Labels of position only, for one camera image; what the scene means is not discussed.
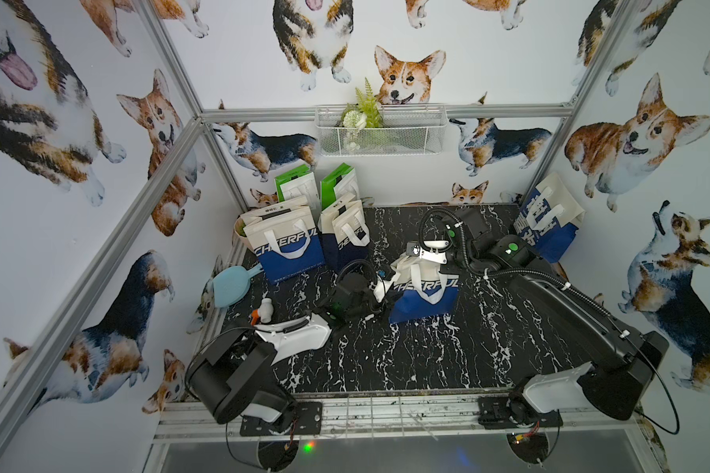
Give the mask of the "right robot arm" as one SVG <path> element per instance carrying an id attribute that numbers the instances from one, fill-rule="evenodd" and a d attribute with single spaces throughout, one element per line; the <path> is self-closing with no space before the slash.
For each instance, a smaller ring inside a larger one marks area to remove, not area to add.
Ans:
<path id="1" fill-rule="evenodd" d="M 551 271 L 548 262 L 515 234 L 496 238 L 473 210 L 431 207 L 418 225 L 419 255 L 441 255 L 483 281 L 499 280 L 549 317 L 588 355 L 581 366 L 527 376 L 505 397 L 481 401 L 479 424 L 488 429 L 538 429 L 564 411 L 591 409 L 617 421 L 638 412 L 640 401 L 669 348 L 656 331 L 642 333 Z"/>

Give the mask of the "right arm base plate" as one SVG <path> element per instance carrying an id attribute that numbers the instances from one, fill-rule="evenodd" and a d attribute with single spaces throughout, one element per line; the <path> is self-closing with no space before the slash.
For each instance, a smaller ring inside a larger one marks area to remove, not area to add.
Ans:
<path id="1" fill-rule="evenodd" d="M 532 430 L 558 428 L 563 425 L 558 411 L 538 413 L 529 404 L 509 396 L 481 396 L 477 399 L 477 423 L 487 430 Z"/>

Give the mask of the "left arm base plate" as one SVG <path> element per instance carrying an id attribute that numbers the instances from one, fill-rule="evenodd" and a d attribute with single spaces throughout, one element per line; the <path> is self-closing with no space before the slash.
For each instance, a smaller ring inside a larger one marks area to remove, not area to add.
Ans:
<path id="1" fill-rule="evenodd" d="M 322 425 L 323 403 L 306 401 L 290 404 L 273 422 L 243 415 L 240 436 L 243 438 L 315 436 L 321 433 Z"/>

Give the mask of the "green white takeout bag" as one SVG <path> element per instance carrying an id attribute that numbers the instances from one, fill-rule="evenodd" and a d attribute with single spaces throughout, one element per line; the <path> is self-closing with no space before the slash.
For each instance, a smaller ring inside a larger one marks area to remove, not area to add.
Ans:
<path id="1" fill-rule="evenodd" d="M 278 200 L 280 202 L 303 196 L 312 209 L 321 210 L 321 197 L 314 172 L 306 165 L 301 165 L 275 179 Z"/>

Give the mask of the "dark blue white bag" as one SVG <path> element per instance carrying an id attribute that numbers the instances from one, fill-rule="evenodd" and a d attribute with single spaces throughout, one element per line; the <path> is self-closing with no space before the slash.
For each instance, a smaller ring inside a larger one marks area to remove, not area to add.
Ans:
<path id="1" fill-rule="evenodd" d="M 362 201 L 352 192 L 336 199 L 319 217 L 321 246 L 327 266 L 339 272 L 350 262 L 366 259 L 371 235 Z"/>

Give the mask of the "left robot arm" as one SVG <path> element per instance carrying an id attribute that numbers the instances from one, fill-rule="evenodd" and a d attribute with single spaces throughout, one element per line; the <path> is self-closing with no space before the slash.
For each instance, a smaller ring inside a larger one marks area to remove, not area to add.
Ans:
<path id="1" fill-rule="evenodd" d="M 375 266 L 346 264 L 329 294 L 302 317 L 276 324 L 240 323 L 217 335 L 192 359 L 185 385 L 219 425 L 240 417 L 254 433 L 285 433 L 317 413 L 272 380 L 273 367 L 320 350 L 349 323 L 380 313 L 389 284 Z"/>

